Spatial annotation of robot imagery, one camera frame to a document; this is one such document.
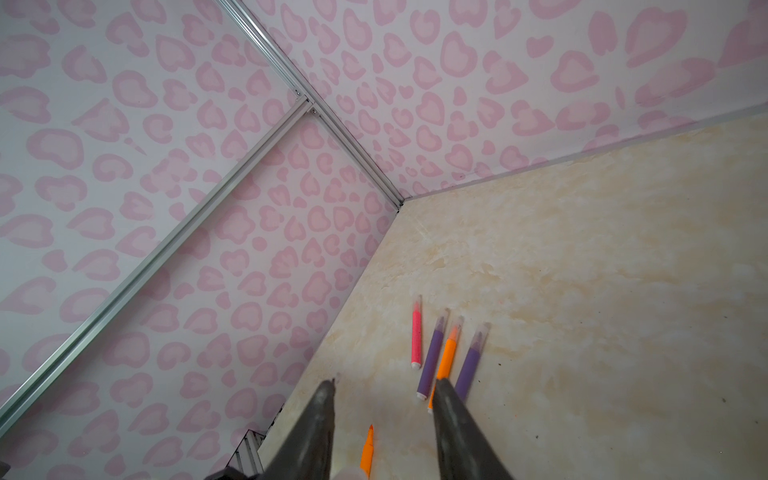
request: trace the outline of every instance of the beige marble surface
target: beige marble surface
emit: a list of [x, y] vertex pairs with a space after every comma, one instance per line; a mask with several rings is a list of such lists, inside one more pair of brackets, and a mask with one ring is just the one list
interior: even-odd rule
[[768, 478], [768, 115], [407, 203], [260, 454], [339, 379], [333, 471], [438, 478], [415, 397], [438, 311], [493, 324], [468, 407], [510, 473]]

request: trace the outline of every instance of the gray edge strip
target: gray edge strip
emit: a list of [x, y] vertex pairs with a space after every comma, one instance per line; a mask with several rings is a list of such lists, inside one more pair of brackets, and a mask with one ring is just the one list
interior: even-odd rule
[[280, 76], [296, 89], [296, 93], [305, 94], [315, 103], [315, 109], [320, 119], [326, 124], [330, 132], [399, 210], [405, 198], [398, 192], [395, 185], [381, 171], [379, 166], [376, 165], [376, 162], [368, 155], [368, 152], [360, 145], [357, 139], [346, 129], [331, 107], [320, 97], [299, 69], [277, 46], [272, 37], [266, 33], [266, 29], [253, 16], [248, 7], [241, 0], [217, 1], [224, 11], [232, 17], [237, 26], [242, 28], [246, 36], [261, 50], [264, 57], [272, 64]]
[[654, 134], [646, 135], [644, 137], [635, 137], [629, 140], [620, 141], [616, 144], [605, 145], [593, 150], [585, 152], [576, 152], [574, 154], [565, 155], [564, 157], [555, 158], [544, 164], [532, 165], [530, 167], [521, 168], [512, 172], [504, 172], [503, 174], [496, 174], [488, 178], [478, 178], [477, 180], [469, 181], [465, 184], [456, 185], [454, 187], [443, 188], [441, 190], [435, 190], [433, 192], [427, 192], [426, 194], [415, 195], [413, 197], [406, 198], [406, 202], [412, 200], [418, 200], [419, 198], [431, 197], [432, 195], [441, 194], [443, 192], [449, 192], [451, 190], [458, 190], [459, 188], [471, 187], [472, 185], [484, 184], [485, 182], [496, 180], [498, 178], [510, 177], [511, 175], [524, 174], [531, 170], [538, 170], [543, 167], [551, 167], [552, 165], [564, 164], [569, 161], [579, 161], [583, 158], [594, 157], [596, 155], [602, 155], [609, 151], [618, 150], [619, 148], [630, 147], [631, 145], [642, 144], [647, 141], [654, 141], [660, 138], [672, 137], [677, 134], [684, 134], [687, 131], [699, 130], [701, 128], [712, 127], [713, 125], [722, 124], [727, 121], [736, 120], [737, 118], [749, 117], [751, 115], [762, 114], [768, 111], [768, 105], [756, 105], [754, 107], [742, 108], [740, 110], [730, 111], [724, 114], [715, 115], [714, 117], [705, 118], [702, 121], [696, 123], [682, 125], [680, 127], [668, 128]]
[[266, 133], [219, 184], [184, 220], [150, 253], [123, 283], [91, 314], [47, 360], [35, 370], [24, 384], [0, 408], [0, 437], [21, 418], [24, 412], [64, 372], [72, 361], [91, 343], [138, 293], [184, 241], [227, 198], [240, 181], [269, 153], [290, 128], [310, 109], [313, 103], [302, 95], [296, 103]]

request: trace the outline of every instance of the patterned wall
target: patterned wall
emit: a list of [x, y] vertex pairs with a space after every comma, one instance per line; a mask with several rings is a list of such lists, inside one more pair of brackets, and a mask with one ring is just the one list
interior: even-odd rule
[[213, 0], [0, 14], [2, 404], [294, 98]]
[[766, 0], [246, 0], [404, 195], [768, 101]]
[[314, 118], [11, 430], [8, 478], [172, 478], [266, 430], [395, 212]]

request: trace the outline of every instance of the orange marker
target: orange marker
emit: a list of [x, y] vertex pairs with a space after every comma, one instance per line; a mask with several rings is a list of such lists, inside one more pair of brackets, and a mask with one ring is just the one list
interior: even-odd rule
[[[458, 335], [462, 332], [462, 325], [464, 324], [464, 317], [459, 316], [456, 320], [456, 324], [451, 329], [451, 334], [445, 341], [445, 348], [442, 351], [442, 359], [440, 359], [440, 367], [437, 369], [437, 380], [447, 379], [451, 375], [451, 365], [453, 365], [453, 356], [456, 354], [456, 343], [458, 342]], [[432, 400], [435, 398], [435, 389], [432, 388], [432, 396], [429, 398], [429, 411], [432, 412]]]
[[373, 425], [368, 428], [368, 438], [366, 446], [362, 447], [362, 458], [360, 459], [360, 468], [366, 471], [366, 475], [371, 476], [371, 461], [373, 460]]

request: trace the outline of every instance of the metal frame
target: metal frame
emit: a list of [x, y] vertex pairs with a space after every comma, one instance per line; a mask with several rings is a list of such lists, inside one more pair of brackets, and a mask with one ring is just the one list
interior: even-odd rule
[[219, 184], [174, 228], [123, 283], [91, 314], [69, 338], [0, 407], [0, 437], [64, 372], [160, 269], [184, 241], [216, 210], [242, 179], [261, 161], [303, 115], [315, 108], [306, 95], [296, 103], [256, 144]]
[[355, 162], [371, 177], [371, 180], [384, 192], [392, 204], [395, 205], [395, 208], [399, 210], [405, 198], [398, 192], [395, 185], [381, 171], [379, 166], [376, 165], [376, 162], [368, 155], [368, 152], [360, 145], [357, 139], [346, 129], [331, 107], [320, 97], [299, 69], [296, 68], [288, 56], [280, 50], [280, 47], [266, 33], [266, 29], [253, 16], [248, 7], [241, 0], [217, 1], [224, 11], [232, 17], [237, 26], [261, 50], [275, 71], [293, 87], [294, 91], [297, 94], [306, 95], [315, 104], [317, 114], [328, 127], [328, 130], [336, 137]]

